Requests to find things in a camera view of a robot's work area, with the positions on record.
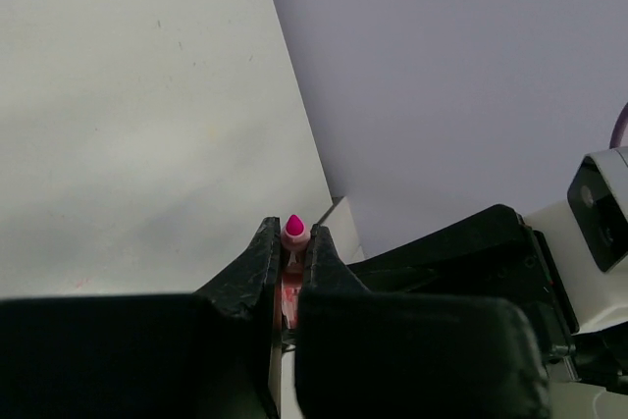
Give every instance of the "marker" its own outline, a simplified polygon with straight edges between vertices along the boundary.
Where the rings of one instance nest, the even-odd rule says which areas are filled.
[[[296,215],[289,217],[282,229],[282,247],[286,263],[282,271],[282,311],[286,316],[288,329],[296,328],[298,294],[303,285],[305,251],[311,238],[305,223]]]

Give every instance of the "cable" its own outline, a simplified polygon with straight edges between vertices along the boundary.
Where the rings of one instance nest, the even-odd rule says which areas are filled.
[[[610,145],[608,146],[609,149],[621,146],[621,139],[624,137],[626,126],[628,126],[628,103],[624,105],[623,110],[615,122],[615,128],[612,129]]]

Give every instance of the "whiteboard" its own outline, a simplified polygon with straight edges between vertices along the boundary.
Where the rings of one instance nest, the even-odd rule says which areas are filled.
[[[0,296],[193,290],[331,205],[272,0],[0,0]]]

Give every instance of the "gray wall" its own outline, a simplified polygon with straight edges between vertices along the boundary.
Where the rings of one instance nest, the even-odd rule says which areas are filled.
[[[628,100],[628,0],[275,2],[370,255],[563,197]]]

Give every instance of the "pink marker tip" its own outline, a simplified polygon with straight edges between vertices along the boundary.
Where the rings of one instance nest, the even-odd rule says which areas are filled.
[[[290,216],[286,224],[286,233],[288,233],[289,236],[300,236],[304,231],[305,225],[301,219],[296,215]]]

